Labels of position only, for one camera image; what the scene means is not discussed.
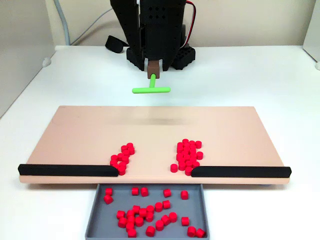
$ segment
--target black mount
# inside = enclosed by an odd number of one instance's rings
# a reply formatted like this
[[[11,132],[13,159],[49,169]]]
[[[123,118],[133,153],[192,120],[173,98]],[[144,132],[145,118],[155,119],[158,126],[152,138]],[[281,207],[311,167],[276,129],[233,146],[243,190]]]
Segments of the black mount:
[[[141,0],[140,15],[136,0],[110,0],[110,3],[130,46],[127,59],[140,70],[145,68],[145,58],[162,59],[164,71],[170,66],[182,70],[195,60],[194,48],[180,48],[186,39],[183,26],[186,0]]]

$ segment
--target gray cable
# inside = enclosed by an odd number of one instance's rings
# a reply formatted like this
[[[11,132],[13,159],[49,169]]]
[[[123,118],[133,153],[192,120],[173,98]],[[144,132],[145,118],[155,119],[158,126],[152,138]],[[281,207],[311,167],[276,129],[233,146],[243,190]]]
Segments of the gray cable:
[[[79,40],[79,38],[81,38],[103,15],[105,15],[106,13],[110,12],[112,10],[112,8],[108,9],[107,11],[105,11],[104,13],[102,13],[80,36],[78,36],[72,43],[71,45],[73,45],[76,41]]]
[[[53,0],[53,1],[54,1],[54,5],[56,7],[56,10],[58,11],[61,22],[62,22],[62,26],[63,26],[63,30],[64,30],[65,44],[69,46],[70,45],[70,36],[69,36],[69,29],[68,29],[67,20],[65,18],[64,12],[62,11],[59,0]]]

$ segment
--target green t-shaped tool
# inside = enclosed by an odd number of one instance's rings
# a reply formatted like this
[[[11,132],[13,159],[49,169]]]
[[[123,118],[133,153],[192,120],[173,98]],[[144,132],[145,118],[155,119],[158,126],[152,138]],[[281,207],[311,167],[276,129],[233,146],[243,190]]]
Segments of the green t-shaped tool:
[[[133,88],[132,92],[134,94],[159,94],[159,93],[169,93],[171,91],[170,87],[155,87],[155,86],[156,86],[156,75],[151,74],[149,87]]]

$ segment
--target pile of red cubes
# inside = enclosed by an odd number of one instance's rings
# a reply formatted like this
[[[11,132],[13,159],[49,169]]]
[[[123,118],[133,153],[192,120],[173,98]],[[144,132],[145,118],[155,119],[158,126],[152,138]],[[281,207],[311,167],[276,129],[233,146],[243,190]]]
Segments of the pile of red cubes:
[[[119,175],[125,175],[129,157],[135,154],[134,145],[129,142],[121,147],[121,152],[118,155],[112,155],[110,165],[118,169]]]
[[[198,160],[204,158],[202,151],[197,151],[202,147],[201,141],[189,141],[183,139],[182,142],[178,142],[176,147],[176,160],[177,164],[171,164],[170,170],[172,173],[176,173],[178,170],[184,171],[185,175],[190,176],[194,168],[199,167]]]
[[[149,195],[148,188],[142,187],[140,189],[141,195],[143,197],[147,197]],[[106,196],[112,195],[112,188],[107,188],[105,190]],[[131,194],[134,196],[139,195],[139,189],[137,187],[133,187],[131,190]],[[165,198],[171,197],[172,193],[170,189],[163,190],[163,196]],[[110,202],[107,202],[109,199],[108,197],[104,197],[104,201],[107,204],[110,204]],[[189,199],[189,193],[186,190],[181,191],[181,199],[182,200],[188,200]],[[118,210],[116,213],[116,218],[118,219],[118,226],[120,228],[126,229],[126,232],[128,234],[129,238],[136,238],[137,237],[137,231],[136,227],[142,227],[145,222],[151,223],[154,220],[154,214],[155,212],[160,213],[163,209],[170,209],[171,203],[169,200],[164,200],[162,202],[157,202],[154,205],[148,205],[147,207],[140,207],[138,205],[134,205],[130,210],[127,212],[123,210]],[[160,220],[155,222],[155,227],[152,225],[149,225],[146,228],[145,235],[148,237],[154,237],[156,234],[156,231],[162,231],[165,229],[165,226],[175,223],[178,220],[178,215],[173,211],[170,212],[169,215],[163,215]],[[181,217],[181,225],[182,226],[189,226],[190,220],[187,216]],[[198,238],[204,238],[206,235],[206,232],[202,230],[201,228],[196,228],[194,226],[189,226],[187,229],[187,236],[189,237],[198,237]]]

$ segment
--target red cube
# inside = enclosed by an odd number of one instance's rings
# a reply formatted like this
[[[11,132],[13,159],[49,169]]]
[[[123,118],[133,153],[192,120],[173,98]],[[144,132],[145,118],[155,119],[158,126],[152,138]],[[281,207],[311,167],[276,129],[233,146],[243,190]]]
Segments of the red cube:
[[[187,200],[189,198],[189,193],[186,190],[181,191],[181,199]]]
[[[141,188],[141,196],[142,196],[142,197],[146,197],[146,196],[148,196],[148,195],[149,195],[148,188],[142,187],[142,188]]]
[[[191,166],[187,166],[185,168],[185,175],[191,176],[191,172],[192,172],[192,167]]]
[[[144,218],[147,216],[147,209],[146,208],[140,208],[139,210],[139,216]]]
[[[149,212],[146,214],[145,220],[146,220],[148,223],[152,222],[152,221],[154,220],[154,213],[149,211]]]
[[[156,229],[153,226],[148,226],[145,231],[145,235],[148,237],[153,237],[156,233]]]
[[[163,209],[169,209],[171,205],[169,200],[163,201],[162,204],[163,204]]]
[[[132,195],[137,196],[137,195],[139,195],[139,188],[133,187],[131,192],[132,192]]]
[[[187,235],[190,238],[193,238],[196,235],[196,228],[194,226],[188,227]]]
[[[195,232],[195,235],[196,235],[198,238],[204,238],[205,235],[206,235],[206,232],[203,231],[201,228],[199,228],[199,229]]]
[[[163,224],[164,224],[165,226],[169,225],[169,223],[171,222],[171,221],[170,221],[170,218],[169,218],[167,215],[163,215],[163,216],[161,217],[161,221],[163,222]]]
[[[142,217],[140,217],[140,216],[137,216],[135,218],[135,225],[137,227],[142,227],[143,224],[144,224],[144,219]]]
[[[165,227],[165,224],[164,224],[163,221],[158,220],[158,221],[155,222],[155,229],[157,231],[162,231],[164,229],[164,227]]]
[[[196,142],[195,142],[195,147],[196,147],[197,149],[200,149],[200,148],[202,147],[202,142],[201,142],[201,141],[196,141]]]
[[[169,218],[171,223],[175,223],[178,219],[178,215],[173,211],[173,212],[170,212]]]
[[[123,153],[125,150],[128,149],[128,146],[127,145],[123,145],[121,146],[121,152]]]
[[[137,231],[133,229],[128,230],[128,238],[136,238],[137,237]]]
[[[125,217],[121,217],[118,221],[118,226],[120,228],[125,228],[127,225],[127,219]]]
[[[155,204],[155,211],[156,212],[161,212],[162,211],[162,208],[163,208],[163,205],[162,205],[162,202],[157,202],[156,204]]]
[[[105,195],[103,200],[106,204],[110,204],[114,201],[114,199],[110,195]]]
[[[117,213],[116,213],[116,218],[117,219],[120,219],[120,218],[124,218],[125,217],[125,211],[118,211]]]
[[[133,212],[134,212],[135,214],[138,214],[138,213],[139,213],[139,210],[140,210],[140,206],[134,205],[134,206],[132,207],[132,210],[133,210]]]
[[[171,166],[170,166],[170,171],[171,171],[172,173],[178,172],[178,165],[177,165],[177,164],[171,164]]]
[[[126,231],[128,232],[130,229],[135,229],[135,224],[133,222],[128,222],[126,225],[125,225],[125,229]]]
[[[149,205],[146,207],[146,211],[150,212],[150,213],[154,213],[155,212],[155,207],[152,205]]]
[[[108,187],[108,188],[105,189],[105,195],[112,196],[112,188],[111,187]]]
[[[189,223],[190,223],[190,221],[189,221],[189,218],[187,216],[181,217],[182,226],[189,226]]]
[[[128,147],[128,151],[130,155],[133,155],[136,152],[134,147]]]
[[[201,159],[203,159],[203,158],[204,158],[203,152],[202,152],[202,151],[198,151],[198,152],[196,153],[196,159],[201,160]]]
[[[112,155],[111,156],[111,160],[118,161],[118,156],[117,155]]]
[[[171,190],[170,189],[163,190],[163,196],[165,198],[171,197]]]

